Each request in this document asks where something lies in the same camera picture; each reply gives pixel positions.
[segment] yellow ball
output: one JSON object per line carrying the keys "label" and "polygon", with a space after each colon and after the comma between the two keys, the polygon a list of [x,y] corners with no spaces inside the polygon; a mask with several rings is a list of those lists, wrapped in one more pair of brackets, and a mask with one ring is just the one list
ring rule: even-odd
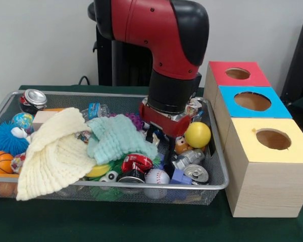
{"label": "yellow ball", "polygon": [[207,145],[211,138],[209,127],[202,122],[193,122],[185,132],[186,142],[193,148],[202,148]]}

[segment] knitted washcloth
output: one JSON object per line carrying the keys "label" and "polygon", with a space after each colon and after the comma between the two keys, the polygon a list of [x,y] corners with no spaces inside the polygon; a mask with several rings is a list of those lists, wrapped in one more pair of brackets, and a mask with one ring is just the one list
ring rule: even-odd
{"label": "knitted washcloth", "polygon": [[131,120],[122,114],[110,118],[94,118],[87,125],[93,132],[87,154],[95,158],[98,165],[118,160],[129,153],[141,153],[151,160],[157,155],[157,147],[144,140]]}
{"label": "knitted washcloth", "polygon": [[78,109],[67,108],[47,120],[32,137],[18,179],[17,200],[57,192],[90,172],[95,160],[74,133],[90,131]]}

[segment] plastic water bottle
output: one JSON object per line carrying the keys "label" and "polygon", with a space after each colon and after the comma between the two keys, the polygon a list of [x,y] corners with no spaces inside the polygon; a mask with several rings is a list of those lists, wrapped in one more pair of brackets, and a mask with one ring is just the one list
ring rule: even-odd
{"label": "plastic water bottle", "polygon": [[110,110],[106,104],[94,102],[89,104],[89,108],[81,111],[85,121],[89,121],[95,117],[109,117]]}

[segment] black cable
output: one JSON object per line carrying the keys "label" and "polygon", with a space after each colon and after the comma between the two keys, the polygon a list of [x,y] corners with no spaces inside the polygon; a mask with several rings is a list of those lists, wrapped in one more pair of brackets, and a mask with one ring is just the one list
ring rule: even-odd
{"label": "black cable", "polygon": [[89,81],[89,79],[88,79],[88,77],[87,77],[87,76],[83,76],[83,77],[81,77],[81,79],[80,79],[80,81],[79,81],[79,84],[78,84],[78,85],[81,85],[81,84],[82,84],[83,79],[85,79],[85,80],[86,80],[86,83],[87,83],[87,85],[88,85],[88,86],[90,86],[90,85],[91,85],[91,84],[90,84],[90,81]]}

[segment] sticker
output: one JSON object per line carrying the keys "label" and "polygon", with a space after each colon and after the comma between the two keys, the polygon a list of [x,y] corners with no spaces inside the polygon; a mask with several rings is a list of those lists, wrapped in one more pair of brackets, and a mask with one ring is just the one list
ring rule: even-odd
{"label": "sticker", "polygon": [[89,120],[91,120],[95,117],[98,117],[99,107],[100,107],[100,103],[98,103],[98,102],[89,104],[89,109],[88,109],[88,118],[89,118]]}

